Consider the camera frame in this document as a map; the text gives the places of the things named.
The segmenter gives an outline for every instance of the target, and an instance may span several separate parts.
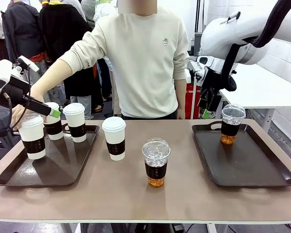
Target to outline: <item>black tray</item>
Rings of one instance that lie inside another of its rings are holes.
[[[87,139],[74,143],[67,124],[64,137],[52,141],[45,134],[46,156],[31,160],[25,149],[1,173],[0,185],[17,187],[54,187],[73,184],[81,175],[91,153],[99,126],[86,125]]]
[[[291,172],[258,134],[246,124],[240,125],[233,145],[220,142],[221,129],[214,124],[193,125],[194,140],[210,179],[227,187],[291,186]]]

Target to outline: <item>white cup lid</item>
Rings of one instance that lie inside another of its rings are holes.
[[[57,110],[59,109],[59,105],[58,103],[55,102],[47,102],[45,103],[48,107],[50,107],[51,109]]]
[[[31,128],[43,123],[43,118],[38,114],[27,114],[21,123],[22,128]]]
[[[63,113],[65,115],[77,115],[84,110],[85,108],[81,103],[71,103],[64,108]]]
[[[107,118],[102,123],[102,129],[105,132],[115,133],[123,130],[126,127],[125,121],[117,116]]]

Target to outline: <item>table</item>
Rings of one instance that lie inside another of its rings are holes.
[[[245,109],[267,109],[262,128],[268,132],[276,108],[291,107],[291,83],[260,67],[238,64],[233,78],[237,90],[221,90],[229,103],[237,103]],[[220,118],[222,103],[216,112]]]
[[[291,187],[216,186],[203,169],[191,126],[214,120],[126,121],[126,157],[112,161],[100,129],[82,176],[72,186],[23,189],[0,186],[0,220],[47,223],[291,223]],[[291,159],[253,120],[245,119],[291,171]],[[102,121],[86,124],[101,126]],[[153,137],[171,147],[165,185],[152,188],[141,148]],[[0,174],[23,149],[19,142],[0,161]]]

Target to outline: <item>coffee cup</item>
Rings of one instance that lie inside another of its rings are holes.
[[[81,103],[71,103],[63,110],[74,142],[86,140],[84,110],[85,108]]]
[[[45,156],[43,118],[38,114],[24,117],[19,129],[21,140],[30,159],[41,159]]]
[[[51,109],[59,111],[59,105],[55,102],[45,103]],[[62,121],[60,118],[55,118],[53,116],[47,116],[47,121],[44,122],[44,127],[47,131],[47,134],[50,140],[58,140],[64,136]]]
[[[110,157],[119,161],[125,157],[125,121],[117,116],[107,118],[102,123]]]

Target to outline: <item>cream sweatshirt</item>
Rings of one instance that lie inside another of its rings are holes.
[[[173,80],[186,78],[188,45],[181,19],[159,7],[157,14],[148,17],[102,17],[91,33],[59,59],[75,73],[107,56],[114,67],[122,114],[159,118],[178,108]]]

